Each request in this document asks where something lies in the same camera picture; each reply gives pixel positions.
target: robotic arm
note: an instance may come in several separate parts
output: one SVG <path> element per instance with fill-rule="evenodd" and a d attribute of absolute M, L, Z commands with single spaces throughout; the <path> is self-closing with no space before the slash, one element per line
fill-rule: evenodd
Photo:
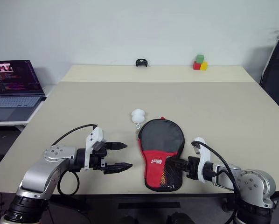
<path fill-rule="evenodd" d="M 60 194 L 64 195 L 60 190 L 60 182 L 67 171 L 72 172 L 77 178 L 77 189 L 71 194 L 73 195 L 79 187 L 79 178 L 76 172 L 80 172 L 81 168 L 85 170 L 89 170 L 89 168 L 100 169 L 103 170 L 104 174 L 119 173 L 129 169 L 132 164 L 123 162 L 108 165 L 105 162 L 107 149 L 119 150 L 126 147 L 127 145 L 120 142 L 106 142 L 103 130 L 97 126 L 94 126 L 94 130 L 87 137 L 85 149 L 58 146 L 54 143 L 44 151 L 42 158 L 26 172 L 17 189 L 16 196 L 1 218 L 0 224 L 39 223 L 56 186 Z"/>
<path fill-rule="evenodd" d="M 269 224 L 276 206 L 270 199 L 276 189 L 274 179 L 261 170 L 241 170 L 238 166 L 227 164 L 202 138 L 196 138 L 192 145 L 200 157 L 190 156 L 188 161 L 171 157 L 167 159 L 167 165 L 187 172 L 190 179 L 212 182 L 215 186 L 233 190 L 236 209 L 232 219 L 236 224 Z M 210 151 L 222 163 L 211 162 Z"/>

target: laptop touchpad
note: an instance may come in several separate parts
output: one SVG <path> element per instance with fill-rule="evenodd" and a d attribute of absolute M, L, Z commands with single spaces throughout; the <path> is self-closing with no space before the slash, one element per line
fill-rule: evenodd
<path fill-rule="evenodd" d="M 7 120 L 16 108 L 0 108 L 0 120 Z"/>

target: red cube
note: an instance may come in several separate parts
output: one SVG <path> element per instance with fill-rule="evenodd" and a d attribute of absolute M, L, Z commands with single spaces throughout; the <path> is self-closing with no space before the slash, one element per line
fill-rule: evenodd
<path fill-rule="evenodd" d="M 194 65 L 192 67 L 194 68 L 194 70 L 200 70 L 201 65 L 202 65 L 201 63 L 194 62 Z"/>

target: white table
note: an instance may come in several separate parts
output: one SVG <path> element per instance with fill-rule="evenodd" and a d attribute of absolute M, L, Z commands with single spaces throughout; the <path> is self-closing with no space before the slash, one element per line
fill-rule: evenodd
<path fill-rule="evenodd" d="M 55 85 L 47 85 L 43 88 L 43 92 L 46 97 L 49 97 L 49 95 L 52 93 L 53 89 L 55 88 Z M 31 116 L 25 121 L 0 121 L 0 126 L 15 126 L 20 131 L 23 131 L 24 127 L 31 121 L 31 119 L 35 116 L 35 114 L 38 112 L 38 110 L 41 108 L 44 102 L 41 102 L 37 108 L 33 111 Z"/>
<path fill-rule="evenodd" d="M 108 141 L 128 145 L 109 151 L 105 160 L 133 167 L 112 175 L 81 171 L 77 193 L 157 194 L 144 185 L 144 161 L 130 116 L 135 108 L 145 110 L 147 120 L 163 116 L 181 127 L 183 159 L 196 156 L 190 142 L 200 136 L 228 162 L 270 173 L 279 191 L 279 107 L 242 67 L 196 71 L 74 65 L 0 163 L 0 192 L 15 192 L 28 168 L 65 132 L 95 123 L 104 129 Z M 60 144 L 82 148 L 90 131 L 78 130 Z M 65 175 L 62 190 L 69 193 L 75 187 L 74 176 Z M 174 193 L 228 192 L 184 176 L 182 187 Z"/>

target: gray floor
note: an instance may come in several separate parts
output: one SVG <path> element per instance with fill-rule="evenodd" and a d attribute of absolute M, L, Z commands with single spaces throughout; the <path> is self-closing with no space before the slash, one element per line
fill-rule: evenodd
<path fill-rule="evenodd" d="M 0 154 L 4 155 L 16 140 L 19 131 L 0 130 Z M 5 203 L 2 210 L 7 209 L 12 201 L 14 194 L 0 194 L 1 199 Z M 120 203 L 135 203 L 135 202 L 179 202 L 180 208 L 169 209 L 119 209 Z M 92 224 L 118 223 L 124 216 L 136 217 L 139 224 L 165 224 L 167 216 L 174 212 L 184 212 L 188 214 L 197 224 L 222 224 L 230 213 L 225 213 L 221 209 L 223 199 L 219 198 L 93 198 L 88 199 L 90 210 L 87 216 L 91 219 Z M 74 210 L 59 207 L 51 204 L 50 206 L 53 219 L 56 224 L 86 224 L 87 219 Z M 51 219 L 46 211 L 42 216 L 43 224 L 50 224 Z M 279 205 L 272 215 L 272 224 L 279 224 Z"/>

